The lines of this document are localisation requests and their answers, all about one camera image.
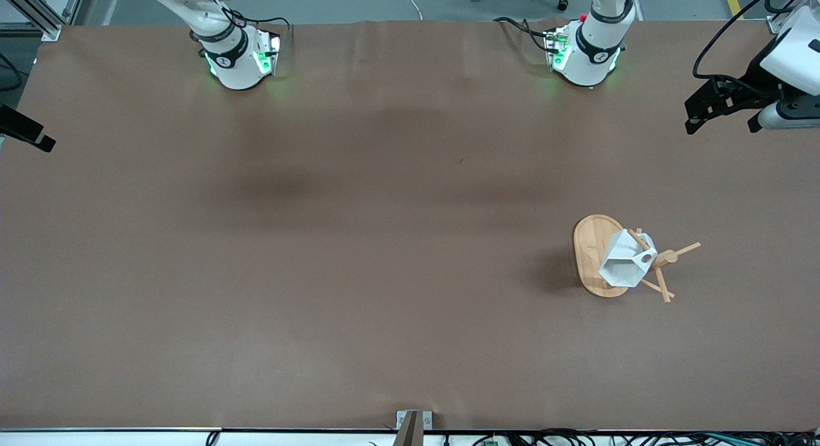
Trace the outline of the white faceted cup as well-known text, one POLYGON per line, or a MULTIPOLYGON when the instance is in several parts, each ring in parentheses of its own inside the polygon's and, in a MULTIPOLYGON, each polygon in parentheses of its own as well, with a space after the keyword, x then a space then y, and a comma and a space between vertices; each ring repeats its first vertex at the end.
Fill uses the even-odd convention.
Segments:
POLYGON ((612 234, 598 273, 611 286, 632 288, 653 267, 659 252, 647 233, 630 235, 628 229, 612 234))

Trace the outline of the wooden cup rack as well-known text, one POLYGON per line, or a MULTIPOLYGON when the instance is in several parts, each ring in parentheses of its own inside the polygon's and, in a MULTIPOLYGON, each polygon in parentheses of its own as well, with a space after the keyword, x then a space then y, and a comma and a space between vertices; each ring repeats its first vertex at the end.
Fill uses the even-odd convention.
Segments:
MULTIPOLYGON (((583 288, 595 297, 618 298, 624 296, 630 289, 646 286, 650 290, 658 292, 665 303, 671 302, 675 294, 669 289, 664 276, 664 269, 669 265, 676 264, 681 256, 700 248, 701 243, 695 242, 677 250, 661 250, 654 244, 659 255, 654 261, 653 267, 644 279, 639 281, 637 286, 621 288, 620 286, 609 285, 598 273, 598 268, 602 265, 610 236, 623 229, 628 228, 603 213, 594 213, 594 215, 589 215, 577 222, 572 233, 572 247, 577 274, 583 288)), ((645 233, 642 229, 628 230, 634 238, 636 238, 636 233, 645 233)))

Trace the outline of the aluminium frame profile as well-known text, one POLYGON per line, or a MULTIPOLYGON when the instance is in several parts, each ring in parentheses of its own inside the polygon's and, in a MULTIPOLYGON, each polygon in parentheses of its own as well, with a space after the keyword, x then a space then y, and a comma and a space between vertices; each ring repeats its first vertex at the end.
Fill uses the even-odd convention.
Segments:
POLYGON ((0 37, 57 41, 79 19, 83 0, 0 0, 0 37))

